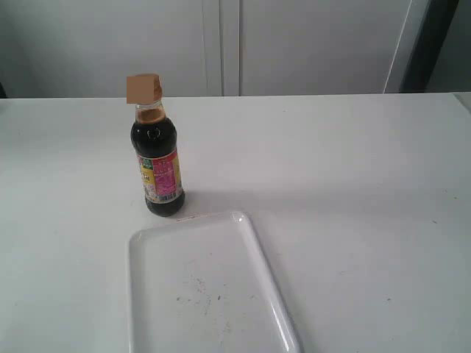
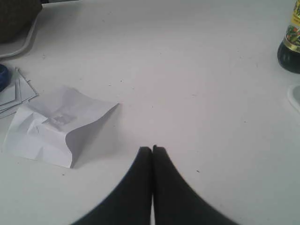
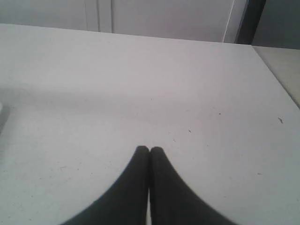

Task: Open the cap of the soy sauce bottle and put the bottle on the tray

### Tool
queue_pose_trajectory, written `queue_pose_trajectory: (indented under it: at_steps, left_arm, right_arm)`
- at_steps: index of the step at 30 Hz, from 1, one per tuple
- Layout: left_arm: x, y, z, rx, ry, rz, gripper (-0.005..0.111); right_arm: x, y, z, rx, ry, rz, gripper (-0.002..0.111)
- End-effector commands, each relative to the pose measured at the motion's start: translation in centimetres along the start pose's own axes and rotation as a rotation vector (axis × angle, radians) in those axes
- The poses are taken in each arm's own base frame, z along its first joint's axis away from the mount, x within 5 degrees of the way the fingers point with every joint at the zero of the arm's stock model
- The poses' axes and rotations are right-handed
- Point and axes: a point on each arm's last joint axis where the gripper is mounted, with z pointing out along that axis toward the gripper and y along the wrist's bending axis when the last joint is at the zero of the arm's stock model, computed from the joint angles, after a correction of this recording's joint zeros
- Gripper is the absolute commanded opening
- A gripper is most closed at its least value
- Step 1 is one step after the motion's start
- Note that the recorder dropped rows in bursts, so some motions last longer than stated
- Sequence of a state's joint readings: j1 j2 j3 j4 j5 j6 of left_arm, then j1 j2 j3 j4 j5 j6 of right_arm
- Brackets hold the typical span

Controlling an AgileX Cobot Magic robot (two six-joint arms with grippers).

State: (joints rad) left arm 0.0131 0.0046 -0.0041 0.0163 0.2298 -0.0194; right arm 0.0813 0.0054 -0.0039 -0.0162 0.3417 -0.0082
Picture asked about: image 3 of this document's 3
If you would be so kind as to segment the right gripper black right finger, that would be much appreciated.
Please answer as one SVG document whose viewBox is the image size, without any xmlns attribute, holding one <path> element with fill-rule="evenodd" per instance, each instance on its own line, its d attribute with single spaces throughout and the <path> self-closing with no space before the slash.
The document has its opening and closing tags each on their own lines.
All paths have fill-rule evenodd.
<svg viewBox="0 0 300 225">
<path fill-rule="evenodd" d="M 149 188 L 153 225 L 234 224 L 191 190 L 160 147 L 150 151 Z"/>
</svg>

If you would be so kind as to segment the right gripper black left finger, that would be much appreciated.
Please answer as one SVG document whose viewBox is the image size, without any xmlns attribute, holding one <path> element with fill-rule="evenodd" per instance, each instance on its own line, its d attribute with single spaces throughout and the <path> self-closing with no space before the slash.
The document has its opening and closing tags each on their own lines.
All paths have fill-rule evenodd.
<svg viewBox="0 0 300 225">
<path fill-rule="evenodd" d="M 150 151 L 138 146 L 120 177 L 89 207 L 65 225 L 145 225 Z"/>
</svg>

